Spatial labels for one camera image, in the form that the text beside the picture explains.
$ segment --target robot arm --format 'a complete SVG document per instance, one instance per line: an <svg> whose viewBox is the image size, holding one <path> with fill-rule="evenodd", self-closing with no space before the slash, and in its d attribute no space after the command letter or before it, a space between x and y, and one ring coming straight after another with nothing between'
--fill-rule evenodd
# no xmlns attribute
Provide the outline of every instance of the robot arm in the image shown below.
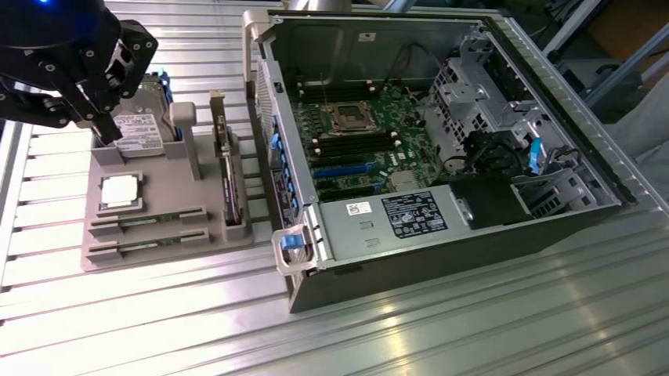
<svg viewBox="0 0 669 376"><path fill-rule="evenodd" d="M0 118L52 128L89 121L103 144L120 139L111 113L135 95L156 39L103 0L0 0L0 9Z"/></svg>

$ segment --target green circuit board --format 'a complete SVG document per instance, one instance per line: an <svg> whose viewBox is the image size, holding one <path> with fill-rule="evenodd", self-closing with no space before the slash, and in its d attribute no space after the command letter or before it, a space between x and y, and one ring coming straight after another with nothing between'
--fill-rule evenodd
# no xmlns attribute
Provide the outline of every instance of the green circuit board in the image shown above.
<svg viewBox="0 0 669 376"><path fill-rule="evenodd" d="M372 163L367 173L359 175L336 176L331 178L315 179L316 190L322 182L332 182L327 189L347 190L356 187L374 186L374 193L395 192L395 187L390 182L388 176L394 172L411 170L416 183L420 187L430 185L436 173L435 148L424 130L424 122L420 125L422 115L416 111L408 91L400 86L387 86L379 93L376 99L370 101L318 103L318 104L293 104L293 115L300 130L301 145L304 147L307 161L319 160L314 154L312 139L323 135L331 135L332 120L327 107L359 105L364 103L372 116L372 122L376 126L374 132L396 132L402 142L391 150L375 153L358 154L364 163ZM310 168L311 173L322 168Z"/></svg>

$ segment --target blue pcie slot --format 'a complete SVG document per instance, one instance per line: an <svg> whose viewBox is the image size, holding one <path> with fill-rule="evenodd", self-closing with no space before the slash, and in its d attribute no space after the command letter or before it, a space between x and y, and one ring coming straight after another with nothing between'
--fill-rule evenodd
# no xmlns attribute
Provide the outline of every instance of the blue pcie slot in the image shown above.
<svg viewBox="0 0 669 376"><path fill-rule="evenodd" d="M347 167L331 168L327 170L319 170L314 172L314 179L334 178L335 176L346 176L346 175L367 174L370 171L372 171L375 163L376 162L368 162L358 166L347 166Z"/></svg>

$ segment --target slotted metal worktable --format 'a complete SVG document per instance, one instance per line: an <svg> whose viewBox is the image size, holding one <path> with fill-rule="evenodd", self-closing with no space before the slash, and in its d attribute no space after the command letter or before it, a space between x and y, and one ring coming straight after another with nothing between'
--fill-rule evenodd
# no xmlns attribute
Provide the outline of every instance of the slotted metal worktable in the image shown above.
<svg viewBox="0 0 669 376"><path fill-rule="evenodd" d="M539 254L288 314L267 245L240 49L243 10L279 4L107 4L159 38L153 65L173 77L175 100L195 102L200 125L211 125L208 90L227 90L257 242L83 273L89 132L29 125L6 132L17 143L0 226L1 375L669 373L666 206L622 163L639 205ZM607 136L593 132L611 154Z"/></svg>

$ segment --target hard disk drive label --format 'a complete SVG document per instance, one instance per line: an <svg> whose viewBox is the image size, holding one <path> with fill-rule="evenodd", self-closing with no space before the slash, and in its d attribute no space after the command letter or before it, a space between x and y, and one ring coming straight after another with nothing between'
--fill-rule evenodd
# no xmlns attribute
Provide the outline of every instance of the hard disk drive label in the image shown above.
<svg viewBox="0 0 669 376"><path fill-rule="evenodd" d="M156 118L152 114L119 115L113 118L113 122L123 134L123 138L113 141L120 151L163 147Z"/></svg>
<svg viewBox="0 0 669 376"><path fill-rule="evenodd" d="M415 237L448 228L431 192L383 198L382 202L398 238Z"/></svg>

